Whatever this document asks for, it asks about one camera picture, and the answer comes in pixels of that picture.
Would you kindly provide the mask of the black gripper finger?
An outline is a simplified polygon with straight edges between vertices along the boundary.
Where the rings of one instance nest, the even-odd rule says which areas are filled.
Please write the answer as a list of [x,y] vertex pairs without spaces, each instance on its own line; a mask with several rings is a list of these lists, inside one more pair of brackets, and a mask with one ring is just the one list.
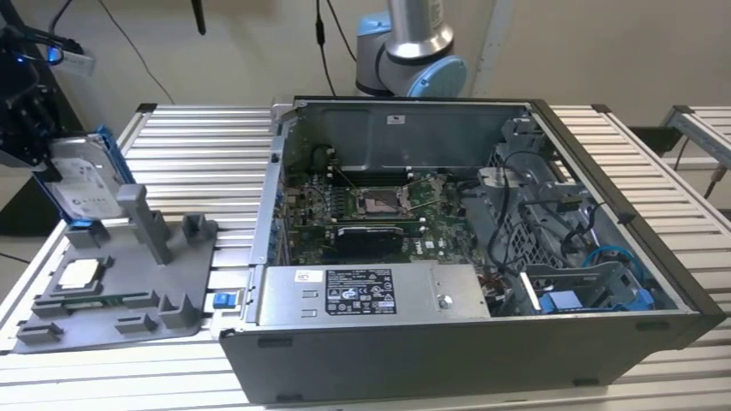
[[40,182],[60,182],[63,180],[63,175],[51,160],[39,160],[31,170],[34,177]]

